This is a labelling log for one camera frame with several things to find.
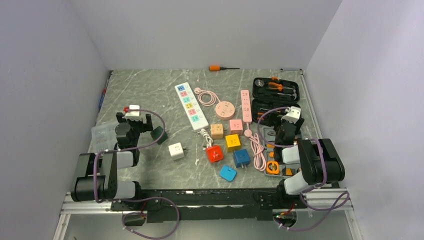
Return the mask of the white cube adapter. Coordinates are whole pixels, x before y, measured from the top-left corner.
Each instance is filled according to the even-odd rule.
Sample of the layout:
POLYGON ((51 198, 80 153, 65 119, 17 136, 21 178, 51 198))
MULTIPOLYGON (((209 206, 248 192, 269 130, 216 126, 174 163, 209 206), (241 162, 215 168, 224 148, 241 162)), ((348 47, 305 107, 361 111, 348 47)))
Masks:
POLYGON ((168 146, 168 151, 172 161, 176 161, 185 157, 187 147, 182 146, 180 142, 168 146))

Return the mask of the beige cube adapter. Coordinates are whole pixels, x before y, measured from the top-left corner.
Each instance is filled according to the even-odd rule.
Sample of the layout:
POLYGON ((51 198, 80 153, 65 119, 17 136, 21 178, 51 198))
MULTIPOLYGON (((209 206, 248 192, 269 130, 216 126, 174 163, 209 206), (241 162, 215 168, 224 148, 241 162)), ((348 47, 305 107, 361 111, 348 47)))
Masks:
POLYGON ((213 140, 223 139, 225 137, 224 125, 222 123, 211 124, 210 136, 213 140))

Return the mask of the green cube adapter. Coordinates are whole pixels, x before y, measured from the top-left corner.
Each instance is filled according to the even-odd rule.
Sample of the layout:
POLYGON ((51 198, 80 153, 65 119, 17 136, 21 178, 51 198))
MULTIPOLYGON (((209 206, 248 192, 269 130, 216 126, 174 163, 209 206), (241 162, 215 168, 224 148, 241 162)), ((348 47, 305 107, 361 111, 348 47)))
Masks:
POLYGON ((168 139, 167 132, 161 127, 157 126, 150 132, 151 138, 158 144, 161 145, 168 139))

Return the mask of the light blue cube adapter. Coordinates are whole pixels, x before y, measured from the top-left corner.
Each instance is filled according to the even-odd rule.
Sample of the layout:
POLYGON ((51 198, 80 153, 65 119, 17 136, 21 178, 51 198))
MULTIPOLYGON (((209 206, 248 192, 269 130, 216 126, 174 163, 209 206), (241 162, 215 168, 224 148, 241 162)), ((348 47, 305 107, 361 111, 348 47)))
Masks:
POLYGON ((232 182, 237 175, 237 171, 228 165, 223 165, 219 176, 228 182, 232 182))

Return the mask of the black tool case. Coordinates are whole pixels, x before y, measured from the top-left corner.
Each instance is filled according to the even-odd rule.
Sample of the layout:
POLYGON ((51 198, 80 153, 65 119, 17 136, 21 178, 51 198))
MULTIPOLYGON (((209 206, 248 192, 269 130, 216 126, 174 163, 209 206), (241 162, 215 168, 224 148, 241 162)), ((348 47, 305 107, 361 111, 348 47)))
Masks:
POLYGON ((252 121, 257 123, 265 112, 280 107, 300 107, 299 85, 293 81, 278 79, 277 77, 256 77, 252 84, 251 115, 252 121), (269 82, 275 82, 283 86, 282 91, 267 89, 269 82))

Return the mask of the yellow cube adapter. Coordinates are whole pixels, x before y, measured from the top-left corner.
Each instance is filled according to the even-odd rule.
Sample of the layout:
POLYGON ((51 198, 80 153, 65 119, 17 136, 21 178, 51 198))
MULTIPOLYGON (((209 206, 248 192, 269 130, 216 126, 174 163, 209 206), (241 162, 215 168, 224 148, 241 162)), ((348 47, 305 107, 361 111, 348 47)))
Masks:
POLYGON ((225 136, 225 145, 228 153, 240 150, 242 145, 238 134, 225 136))

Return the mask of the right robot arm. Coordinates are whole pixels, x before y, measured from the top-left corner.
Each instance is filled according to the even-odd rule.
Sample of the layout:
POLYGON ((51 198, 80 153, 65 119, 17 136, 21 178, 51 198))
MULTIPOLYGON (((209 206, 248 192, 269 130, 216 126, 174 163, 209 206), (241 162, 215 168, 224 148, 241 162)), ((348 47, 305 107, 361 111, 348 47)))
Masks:
POLYGON ((302 120, 284 115, 274 126, 273 160, 266 167, 268 174, 280 174, 275 194, 276 203, 289 207, 295 196, 344 180, 346 171, 333 142, 329 138, 298 139, 302 120))

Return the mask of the grey tool tray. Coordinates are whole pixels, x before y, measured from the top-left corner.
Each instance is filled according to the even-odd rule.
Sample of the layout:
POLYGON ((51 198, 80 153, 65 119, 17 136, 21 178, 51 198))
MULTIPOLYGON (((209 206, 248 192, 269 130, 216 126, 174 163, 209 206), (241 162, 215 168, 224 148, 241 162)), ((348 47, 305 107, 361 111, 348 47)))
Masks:
POLYGON ((263 173, 266 176, 287 179, 293 177, 295 174, 301 171, 301 166, 299 163, 287 164, 282 161, 278 161, 280 155, 275 155, 274 146, 266 143, 263 139, 261 140, 261 143, 264 147, 263 155, 265 156, 266 163, 269 161, 276 161, 279 164, 280 173, 278 175, 266 174, 266 170, 264 170, 263 173))

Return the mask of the white power strip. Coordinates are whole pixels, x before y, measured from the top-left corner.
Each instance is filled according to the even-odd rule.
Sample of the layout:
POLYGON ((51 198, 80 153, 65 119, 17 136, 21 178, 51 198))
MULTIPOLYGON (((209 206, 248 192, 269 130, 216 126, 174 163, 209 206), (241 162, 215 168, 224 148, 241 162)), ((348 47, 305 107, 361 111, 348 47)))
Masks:
POLYGON ((196 99, 196 94, 190 87, 189 83, 180 83, 174 88, 192 129, 196 132, 201 129, 206 129, 209 126, 209 123, 196 99))

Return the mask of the pink cube adapter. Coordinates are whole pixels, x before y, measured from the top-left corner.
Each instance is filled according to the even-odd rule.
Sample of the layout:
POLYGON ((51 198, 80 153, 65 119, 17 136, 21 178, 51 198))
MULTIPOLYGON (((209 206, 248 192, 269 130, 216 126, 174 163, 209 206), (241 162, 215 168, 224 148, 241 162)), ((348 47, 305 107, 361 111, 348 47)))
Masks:
POLYGON ((244 132, 243 121, 241 119, 230 119, 229 130, 231 135, 237 134, 241 136, 244 132))

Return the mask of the pink power strip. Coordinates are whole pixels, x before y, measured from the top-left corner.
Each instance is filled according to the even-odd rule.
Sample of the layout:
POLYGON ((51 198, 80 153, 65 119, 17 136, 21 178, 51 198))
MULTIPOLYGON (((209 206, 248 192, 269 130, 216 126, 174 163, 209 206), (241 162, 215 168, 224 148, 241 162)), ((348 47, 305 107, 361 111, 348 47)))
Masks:
POLYGON ((242 111, 242 121, 246 124, 252 122, 252 113, 251 113, 251 100, 250 93, 247 89, 240 91, 241 97, 241 111, 242 111))

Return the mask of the dark blue cube adapter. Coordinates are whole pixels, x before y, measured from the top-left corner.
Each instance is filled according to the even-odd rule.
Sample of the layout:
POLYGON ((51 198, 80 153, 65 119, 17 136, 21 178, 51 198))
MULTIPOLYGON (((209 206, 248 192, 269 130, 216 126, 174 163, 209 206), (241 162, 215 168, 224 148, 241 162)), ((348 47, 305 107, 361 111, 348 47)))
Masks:
POLYGON ((234 165, 236 168, 248 166, 251 162, 247 149, 235 150, 232 154, 234 165))

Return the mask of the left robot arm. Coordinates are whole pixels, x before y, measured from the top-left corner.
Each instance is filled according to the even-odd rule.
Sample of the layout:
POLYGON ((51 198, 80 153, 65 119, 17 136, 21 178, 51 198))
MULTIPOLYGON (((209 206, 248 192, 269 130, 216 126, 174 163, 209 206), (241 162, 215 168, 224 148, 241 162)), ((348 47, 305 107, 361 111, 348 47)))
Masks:
POLYGON ((73 201, 105 201, 124 199, 131 210, 144 203, 141 187, 136 181, 118 179, 118 170, 135 167, 140 151, 136 148, 141 133, 153 131, 152 116, 139 113, 116 114, 117 122, 110 122, 93 129, 95 139, 110 137, 101 153, 82 153, 74 172, 74 186, 70 191, 73 201))

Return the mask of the clear plastic screw box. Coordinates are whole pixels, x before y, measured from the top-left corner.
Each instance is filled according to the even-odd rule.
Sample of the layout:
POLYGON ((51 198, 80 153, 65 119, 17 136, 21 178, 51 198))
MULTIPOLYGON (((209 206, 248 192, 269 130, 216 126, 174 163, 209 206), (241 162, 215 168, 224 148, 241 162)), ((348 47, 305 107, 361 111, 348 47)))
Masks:
POLYGON ((117 143, 115 128, 118 122, 107 122, 91 128, 91 152, 112 150, 117 143))

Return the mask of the red cube adapter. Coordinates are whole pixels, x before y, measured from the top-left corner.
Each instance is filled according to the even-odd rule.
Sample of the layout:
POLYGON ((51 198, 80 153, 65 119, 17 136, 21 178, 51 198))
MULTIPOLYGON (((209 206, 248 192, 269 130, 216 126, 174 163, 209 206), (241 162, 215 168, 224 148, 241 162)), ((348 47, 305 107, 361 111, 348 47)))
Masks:
POLYGON ((205 149, 207 159, 210 163, 215 163, 224 159, 224 154, 219 145, 212 145, 205 149))

